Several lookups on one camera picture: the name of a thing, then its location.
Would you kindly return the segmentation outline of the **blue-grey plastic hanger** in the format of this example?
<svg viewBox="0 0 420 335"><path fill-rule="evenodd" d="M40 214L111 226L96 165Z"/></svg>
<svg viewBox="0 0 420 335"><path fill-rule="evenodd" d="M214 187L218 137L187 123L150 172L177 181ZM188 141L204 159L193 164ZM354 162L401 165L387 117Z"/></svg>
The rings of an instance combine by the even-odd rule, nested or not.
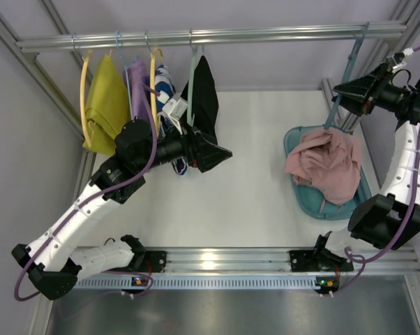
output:
<svg viewBox="0 0 420 335"><path fill-rule="evenodd" d="M342 76L342 80L341 83L345 84L347 82L349 82L350 80L350 76L352 74L352 71L354 69L354 65L356 63L357 60L357 56L359 53L359 50L361 49L361 46L363 44L363 41L366 37L366 34L368 33L368 29L370 26L370 22L367 22L364 24L364 26L361 29L361 34L360 36L355 40L354 42L354 46L347 58L347 65L345 67L343 76ZM334 126L334 119L335 116L338 112L338 108L340 107L340 102L342 101L343 95L342 94L338 94L335 98L334 98L334 103L333 103L333 107L330 110L329 116L327 117L327 120L324 123L324 130L328 130L329 128L331 128L332 126Z"/></svg>

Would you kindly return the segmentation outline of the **pink trousers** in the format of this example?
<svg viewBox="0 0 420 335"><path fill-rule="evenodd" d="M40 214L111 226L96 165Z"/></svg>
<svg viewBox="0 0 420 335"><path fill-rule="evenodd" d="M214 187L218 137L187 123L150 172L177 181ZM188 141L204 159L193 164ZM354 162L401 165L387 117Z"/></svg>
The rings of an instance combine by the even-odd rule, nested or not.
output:
<svg viewBox="0 0 420 335"><path fill-rule="evenodd" d="M318 212L327 203L338 209L350 201L361 181L360 141L336 128L316 128L304 133L300 143L287 155L283 168L296 185L308 186L322 194Z"/></svg>

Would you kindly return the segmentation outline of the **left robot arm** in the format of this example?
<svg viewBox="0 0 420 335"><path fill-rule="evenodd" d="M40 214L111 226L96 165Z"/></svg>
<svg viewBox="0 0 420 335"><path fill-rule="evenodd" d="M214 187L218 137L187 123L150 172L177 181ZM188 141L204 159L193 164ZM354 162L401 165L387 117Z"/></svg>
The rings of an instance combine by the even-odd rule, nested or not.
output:
<svg viewBox="0 0 420 335"><path fill-rule="evenodd" d="M187 128L184 134L172 130L162 139L154 131L153 121L134 119L123 126L114 140L114 155L92 175L69 209L39 238L11 251L22 268L20 280L28 278L38 294L54 301L96 274L136 272L146 258L146 249L137 237L127 234L86 249L79 247L80 242L143 187L150 169L183 158L204 173L233 156L196 127Z"/></svg>

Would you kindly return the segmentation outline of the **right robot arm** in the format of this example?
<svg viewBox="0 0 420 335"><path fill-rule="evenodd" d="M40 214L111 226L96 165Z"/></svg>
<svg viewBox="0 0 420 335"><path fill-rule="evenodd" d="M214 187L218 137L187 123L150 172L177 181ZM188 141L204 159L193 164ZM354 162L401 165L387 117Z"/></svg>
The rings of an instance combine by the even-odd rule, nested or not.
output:
<svg viewBox="0 0 420 335"><path fill-rule="evenodd" d="M368 242L379 253L373 262L404 246L420 232L420 78L414 86L397 87L392 66L382 63L369 74L334 87L343 108L365 115L380 107L398 120L395 148L380 192L352 213L347 236Z"/></svg>

